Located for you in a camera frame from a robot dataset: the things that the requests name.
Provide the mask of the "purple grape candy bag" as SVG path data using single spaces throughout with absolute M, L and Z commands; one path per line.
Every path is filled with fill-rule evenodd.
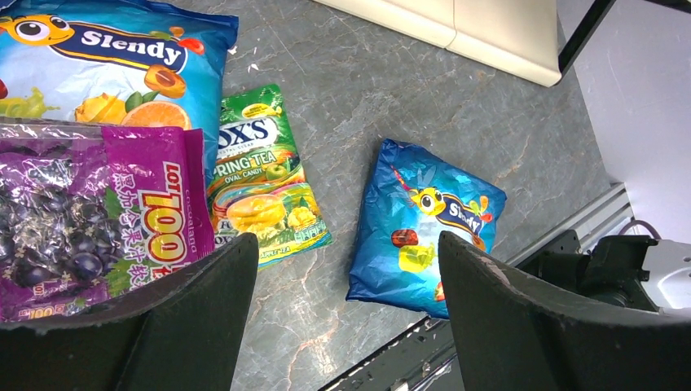
M 209 255 L 204 136 L 1 122 L 1 320 L 69 316 Z

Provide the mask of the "blue Slendy bag front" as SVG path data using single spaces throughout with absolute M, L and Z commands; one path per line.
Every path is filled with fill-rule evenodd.
M 363 190 L 346 300 L 446 319 L 441 233 L 490 252 L 507 199 L 422 146 L 385 139 Z

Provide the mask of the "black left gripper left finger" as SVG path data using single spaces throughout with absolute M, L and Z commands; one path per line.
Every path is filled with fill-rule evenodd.
M 242 234 L 207 257 L 70 316 L 1 326 L 4 390 L 228 390 L 257 278 Z

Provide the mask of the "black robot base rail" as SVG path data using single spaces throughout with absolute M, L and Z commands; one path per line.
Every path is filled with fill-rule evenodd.
M 463 390 L 451 323 L 422 319 L 321 389 Z

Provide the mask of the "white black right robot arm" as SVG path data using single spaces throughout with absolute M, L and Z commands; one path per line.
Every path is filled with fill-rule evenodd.
M 690 316 L 690 246 L 609 235 L 587 252 L 564 231 L 516 267 L 566 291 L 624 308 Z

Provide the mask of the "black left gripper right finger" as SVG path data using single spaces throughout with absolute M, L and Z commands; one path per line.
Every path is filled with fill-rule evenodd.
M 467 390 L 689 389 L 689 319 L 568 292 L 448 231 L 438 260 Z

